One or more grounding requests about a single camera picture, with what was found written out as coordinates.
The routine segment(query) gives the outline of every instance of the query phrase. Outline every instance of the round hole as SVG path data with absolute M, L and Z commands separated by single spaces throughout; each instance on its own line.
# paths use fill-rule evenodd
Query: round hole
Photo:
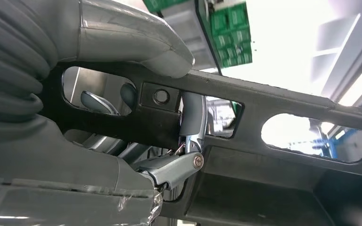
M 158 89 L 155 94 L 153 95 L 153 101 L 157 105 L 164 105 L 166 104 L 170 99 L 170 95 L 167 93 L 166 90 Z

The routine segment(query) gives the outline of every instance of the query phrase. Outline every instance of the metal lever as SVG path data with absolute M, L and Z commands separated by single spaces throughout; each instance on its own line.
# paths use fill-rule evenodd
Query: metal lever
M 182 94 L 184 109 L 180 136 L 185 136 L 185 153 L 202 152 L 206 133 L 206 97 L 196 93 Z
M 108 100 L 85 90 L 81 93 L 81 103 L 94 111 L 119 115 L 118 110 Z
M 203 156 L 195 152 L 182 156 L 166 154 L 146 159 L 138 163 L 137 169 L 142 175 L 151 177 L 155 187 L 164 186 L 165 189 L 172 190 L 198 172 L 202 166 Z
M 81 93 L 81 103 L 94 111 L 119 115 L 118 110 L 109 101 L 85 90 Z M 97 152 L 109 152 L 123 147 L 123 144 L 116 138 L 94 134 L 83 143 L 83 146 Z

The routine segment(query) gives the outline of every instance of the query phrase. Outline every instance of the plastic wrap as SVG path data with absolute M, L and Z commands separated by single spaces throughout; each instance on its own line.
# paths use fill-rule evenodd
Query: plastic wrap
M 0 226 L 147 226 L 162 202 L 155 190 L 0 179 Z

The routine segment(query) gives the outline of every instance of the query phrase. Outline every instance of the screw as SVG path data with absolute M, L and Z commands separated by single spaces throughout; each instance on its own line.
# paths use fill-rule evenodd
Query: screw
M 156 90 L 153 95 L 153 100 L 157 105 L 164 105 L 169 101 L 169 99 L 169 94 L 163 89 Z
M 196 169 L 199 169 L 203 166 L 203 156 L 201 154 L 196 154 L 194 156 L 193 165 Z

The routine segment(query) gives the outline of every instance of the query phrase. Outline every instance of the silver metal bracket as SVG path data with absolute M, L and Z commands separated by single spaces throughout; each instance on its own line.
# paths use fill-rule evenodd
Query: silver metal bracket
M 206 133 L 206 97 L 196 93 L 182 94 L 184 109 L 180 136 L 185 137 L 185 153 L 202 152 Z
M 146 159 L 138 163 L 138 170 L 143 175 L 151 176 L 155 187 L 165 186 L 167 190 L 172 190 L 202 166 L 203 155 L 193 152 L 182 156 L 166 154 Z

